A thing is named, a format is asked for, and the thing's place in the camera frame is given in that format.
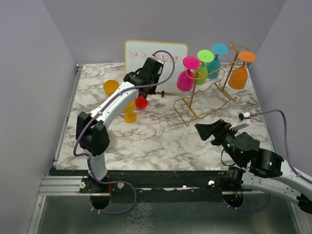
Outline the red wine glass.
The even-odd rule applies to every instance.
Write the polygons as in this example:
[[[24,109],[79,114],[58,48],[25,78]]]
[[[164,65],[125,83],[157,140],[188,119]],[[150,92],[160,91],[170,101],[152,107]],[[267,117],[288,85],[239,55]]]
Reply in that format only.
[[[145,109],[147,107],[147,105],[148,105],[148,100],[146,98],[144,98],[143,96],[139,96],[135,100],[135,105],[139,109]]]

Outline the yellow wine glass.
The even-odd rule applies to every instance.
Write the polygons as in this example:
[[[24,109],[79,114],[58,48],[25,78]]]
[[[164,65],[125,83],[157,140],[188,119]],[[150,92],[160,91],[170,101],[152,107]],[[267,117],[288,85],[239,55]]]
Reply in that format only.
[[[119,82],[116,80],[108,80],[103,84],[105,94],[110,97],[119,88]]]
[[[134,112],[136,107],[135,101],[130,102],[123,110],[124,121],[126,123],[134,123],[137,120],[137,115]]]

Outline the pink wine glass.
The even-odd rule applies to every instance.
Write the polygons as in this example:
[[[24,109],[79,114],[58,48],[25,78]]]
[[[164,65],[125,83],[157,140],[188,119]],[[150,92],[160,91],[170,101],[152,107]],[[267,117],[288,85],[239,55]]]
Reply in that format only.
[[[199,67],[200,62],[198,58],[194,56],[187,56],[183,59],[182,64],[184,66],[184,71],[178,76],[176,86],[180,91],[188,92],[194,85],[194,75],[192,70],[196,70]]]

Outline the gold wire glass rack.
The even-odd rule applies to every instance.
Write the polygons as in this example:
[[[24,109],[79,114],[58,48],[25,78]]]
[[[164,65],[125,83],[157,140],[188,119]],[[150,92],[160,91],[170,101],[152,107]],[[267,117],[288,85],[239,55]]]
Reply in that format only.
[[[193,88],[185,92],[188,95],[179,98],[173,104],[174,110],[186,126],[222,109],[228,103],[235,102],[237,95],[234,92],[242,91],[246,87],[245,85],[242,90],[235,90],[228,85],[228,81],[232,72],[243,64],[243,61],[238,58],[238,53],[251,51],[245,45],[235,44],[231,41],[225,45],[228,47],[228,53],[218,56],[221,63],[218,78],[210,79],[207,77],[203,85],[195,85],[194,83]]]

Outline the orange wine glass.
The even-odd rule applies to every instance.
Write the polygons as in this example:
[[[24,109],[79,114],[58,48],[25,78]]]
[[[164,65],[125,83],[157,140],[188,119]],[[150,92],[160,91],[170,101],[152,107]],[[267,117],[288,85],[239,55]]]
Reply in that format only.
[[[255,61],[256,55],[249,51],[243,51],[238,53],[238,58],[243,61],[243,64],[232,72],[228,81],[228,85],[232,89],[242,90],[245,87],[248,79],[248,73],[245,64]]]

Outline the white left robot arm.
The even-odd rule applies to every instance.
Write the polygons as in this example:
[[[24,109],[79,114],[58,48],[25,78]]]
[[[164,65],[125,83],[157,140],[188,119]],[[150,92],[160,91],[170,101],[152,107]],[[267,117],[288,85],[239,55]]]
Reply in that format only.
[[[110,124],[140,95],[155,93],[163,66],[164,61],[153,56],[147,58],[141,68],[125,75],[117,90],[99,107],[78,115],[74,155],[87,156],[91,187],[96,192],[105,191],[108,185],[104,152],[110,144]]]

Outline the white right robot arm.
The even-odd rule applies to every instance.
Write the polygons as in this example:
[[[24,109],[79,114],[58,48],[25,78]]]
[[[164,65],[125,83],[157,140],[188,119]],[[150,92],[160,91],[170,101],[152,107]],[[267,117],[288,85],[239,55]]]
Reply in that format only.
[[[213,136],[211,144],[222,146],[234,161],[225,177],[215,181],[215,188],[258,190],[288,200],[306,213],[312,212],[311,184],[296,175],[282,156],[261,148],[259,140],[246,132],[238,134],[243,124],[231,125],[220,119],[212,124],[196,124],[195,128],[203,141]]]

